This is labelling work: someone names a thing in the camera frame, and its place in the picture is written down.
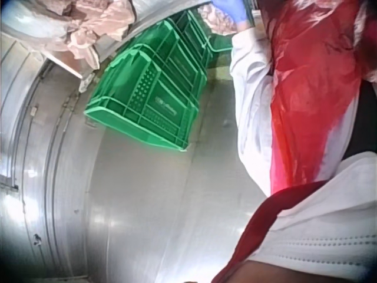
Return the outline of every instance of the white fabric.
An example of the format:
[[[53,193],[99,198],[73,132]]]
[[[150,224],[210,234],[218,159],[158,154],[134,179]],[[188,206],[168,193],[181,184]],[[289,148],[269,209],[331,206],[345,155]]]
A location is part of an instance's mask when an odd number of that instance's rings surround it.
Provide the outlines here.
[[[324,187],[281,212],[247,260],[358,281],[377,257],[376,196],[377,155],[352,156]]]
[[[268,75],[270,42],[263,30],[251,28],[233,37],[232,64],[236,92],[238,151],[251,178],[271,195],[272,128],[270,103],[273,79]],[[329,133],[325,154],[314,181],[330,179],[342,160],[355,122],[358,101],[351,102],[340,123]]]

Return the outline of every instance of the hand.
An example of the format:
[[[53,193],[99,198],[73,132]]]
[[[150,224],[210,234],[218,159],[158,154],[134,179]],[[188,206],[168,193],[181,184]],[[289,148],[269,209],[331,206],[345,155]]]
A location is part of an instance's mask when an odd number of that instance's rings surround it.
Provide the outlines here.
[[[212,0],[212,3],[227,13],[236,24],[249,20],[243,0]]]

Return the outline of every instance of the person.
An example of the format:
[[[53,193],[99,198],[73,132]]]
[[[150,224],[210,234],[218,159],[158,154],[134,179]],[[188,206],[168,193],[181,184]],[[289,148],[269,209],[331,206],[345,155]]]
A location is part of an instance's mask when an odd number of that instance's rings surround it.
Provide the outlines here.
[[[341,150],[332,147],[329,153],[337,160],[325,166],[329,172],[271,195],[275,58],[270,40],[266,32],[252,27],[242,0],[213,4],[237,24],[230,72],[239,155],[269,198],[252,216],[231,260],[212,283],[361,282],[377,258],[377,99],[372,85],[361,80],[358,84],[358,95],[338,127],[342,134],[333,141]]]

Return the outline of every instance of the white coat sleeve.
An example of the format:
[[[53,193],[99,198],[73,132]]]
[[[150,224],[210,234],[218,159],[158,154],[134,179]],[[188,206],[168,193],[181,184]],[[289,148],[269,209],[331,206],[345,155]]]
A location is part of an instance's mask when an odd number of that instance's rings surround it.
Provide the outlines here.
[[[232,63],[236,96],[238,151],[251,178],[266,196],[271,195],[273,94],[271,47],[264,32],[251,28],[233,37]]]

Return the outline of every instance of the metal floor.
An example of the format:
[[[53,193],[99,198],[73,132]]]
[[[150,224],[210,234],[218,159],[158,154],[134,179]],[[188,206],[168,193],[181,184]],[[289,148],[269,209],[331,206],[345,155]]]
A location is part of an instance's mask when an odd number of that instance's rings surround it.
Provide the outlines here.
[[[90,189],[97,283],[210,282],[264,194],[237,154],[232,81],[212,81],[185,153],[107,130]]]

